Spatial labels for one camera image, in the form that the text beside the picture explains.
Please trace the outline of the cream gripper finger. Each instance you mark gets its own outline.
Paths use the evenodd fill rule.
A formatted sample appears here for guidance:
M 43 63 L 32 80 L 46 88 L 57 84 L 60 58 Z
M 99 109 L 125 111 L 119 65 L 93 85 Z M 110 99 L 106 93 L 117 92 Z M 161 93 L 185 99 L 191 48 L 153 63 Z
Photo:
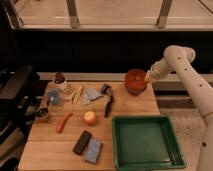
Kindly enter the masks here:
M 150 82 L 150 72 L 149 71 L 147 71 L 145 74 L 145 82 L 146 83 Z

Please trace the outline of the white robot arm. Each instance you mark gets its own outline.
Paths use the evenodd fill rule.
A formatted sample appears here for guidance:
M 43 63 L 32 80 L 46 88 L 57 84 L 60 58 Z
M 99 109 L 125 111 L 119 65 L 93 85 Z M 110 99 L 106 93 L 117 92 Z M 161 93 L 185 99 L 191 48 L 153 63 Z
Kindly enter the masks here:
M 197 171 L 213 171 L 213 87 L 191 66 L 195 56 L 190 47 L 168 46 L 162 59 L 147 71 L 145 80 L 153 83 L 176 72 L 206 124 Z

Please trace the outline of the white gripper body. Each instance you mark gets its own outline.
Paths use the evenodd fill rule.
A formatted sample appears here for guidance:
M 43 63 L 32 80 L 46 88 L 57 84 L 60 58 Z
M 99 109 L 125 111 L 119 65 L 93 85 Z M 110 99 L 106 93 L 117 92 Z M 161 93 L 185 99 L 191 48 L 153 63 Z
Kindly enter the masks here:
M 163 69 L 159 66 L 152 66 L 150 69 L 150 78 L 152 80 L 159 80 L 163 77 Z

